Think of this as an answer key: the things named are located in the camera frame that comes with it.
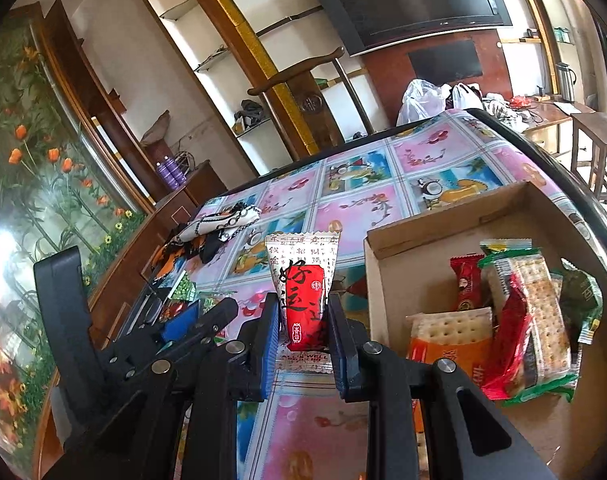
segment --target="thermos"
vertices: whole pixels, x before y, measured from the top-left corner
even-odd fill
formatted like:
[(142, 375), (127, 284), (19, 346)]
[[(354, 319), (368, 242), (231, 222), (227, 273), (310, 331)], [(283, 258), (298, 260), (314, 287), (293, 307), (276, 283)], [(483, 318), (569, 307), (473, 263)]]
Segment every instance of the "thermos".
[(561, 89), (561, 98), (572, 103), (575, 100), (575, 83), (577, 74), (566, 63), (557, 63), (557, 76), (559, 77), (559, 88)]
[(177, 161), (174, 158), (170, 158), (167, 155), (164, 157), (164, 164), (172, 177), (181, 185), (186, 182), (186, 176), (181, 173), (180, 167), (177, 165)]
[(157, 162), (157, 173), (164, 180), (166, 184), (170, 186), (171, 190), (178, 189), (180, 183), (178, 183), (175, 178), (170, 174), (170, 170), (168, 169), (166, 162)]

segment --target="cardboard box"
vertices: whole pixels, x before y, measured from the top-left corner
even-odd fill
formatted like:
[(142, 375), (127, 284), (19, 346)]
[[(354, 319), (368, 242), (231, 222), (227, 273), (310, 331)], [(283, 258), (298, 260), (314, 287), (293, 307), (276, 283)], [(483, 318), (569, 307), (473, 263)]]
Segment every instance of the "cardboard box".
[[(452, 310), (457, 281), (450, 257), (479, 253), (485, 238), (532, 238), (550, 269), (564, 257), (597, 278), (607, 301), (607, 270), (564, 213), (528, 182), (369, 231), (364, 241), (370, 330), (405, 356), (405, 317)], [(547, 395), (506, 415), (560, 478), (572, 478), (607, 442), (607, 331), (586, 347), (574, 402)]]

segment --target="silver thermos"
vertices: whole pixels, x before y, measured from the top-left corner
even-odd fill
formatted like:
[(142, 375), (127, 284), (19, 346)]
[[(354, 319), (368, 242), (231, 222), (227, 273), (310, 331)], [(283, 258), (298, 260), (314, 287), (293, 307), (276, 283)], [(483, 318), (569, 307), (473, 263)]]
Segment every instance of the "silver thermos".
[(557, 63), (557, 76), (559, 77), (559, 88), (561, 89), (561, 98), (572, 103), (575, 100), (575, 83), (577, 74), (566, 63)]

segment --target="black tv frame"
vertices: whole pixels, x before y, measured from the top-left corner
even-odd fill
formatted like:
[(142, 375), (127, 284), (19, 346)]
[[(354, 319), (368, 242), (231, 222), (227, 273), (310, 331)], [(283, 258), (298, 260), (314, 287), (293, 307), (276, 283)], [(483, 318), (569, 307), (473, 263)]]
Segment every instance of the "black tv frame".
[(341, 38), (341, 41), (343, 41), (346, 51), (350, 56), (359, 56), (360, 54), (366, 54), (386, 46), (458, 30), (512, 26), (512, 20), (507, 12), (504, 0), (494, 0), (497, 6), (497, 14), (486, 16), (460, 16), (458, 18), (450, 18), (446, 23), (444, 23), (444, 20), (412, 23), (406, 27), (397, 28), (394, 32), (391, 32), (391, 37), (388, 39), (366, 45), (341, 0), (319, 0), (319, 2), (330, 18), (332, 25), (339, 33), (339, 37)]

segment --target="red wooden panel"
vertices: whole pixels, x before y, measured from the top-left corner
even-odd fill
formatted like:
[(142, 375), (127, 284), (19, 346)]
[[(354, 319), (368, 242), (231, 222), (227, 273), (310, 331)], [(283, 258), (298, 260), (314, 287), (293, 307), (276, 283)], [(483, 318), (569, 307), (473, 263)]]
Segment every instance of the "red wooden panel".
[(510, 76), (507, 71), (506, 57), (504, 56), (503, 49), (497, 46), (500, 39), (496, 29), (469, 30), (423, 38), (422, 40), (412, 40), (362, 56), (363, 63), (368, 69), (368, 73), (379, 94), (383, 109), (391, 124), (396, 124), (403, 93), (408, 88), (410, 81), (416, 78), (408, 53), (420, 50), (421, 48), (429, 48), (461, 40), (474, 41), (477, 56), (481, 63), (481, 70), (483, 71), (483, 76), (462, 79), (461, 81), (464, 83), (479, 83), (484, 95), (488, 92), (496, 92), (503, 95), (506, 99), (510, 99), (513, 96)]

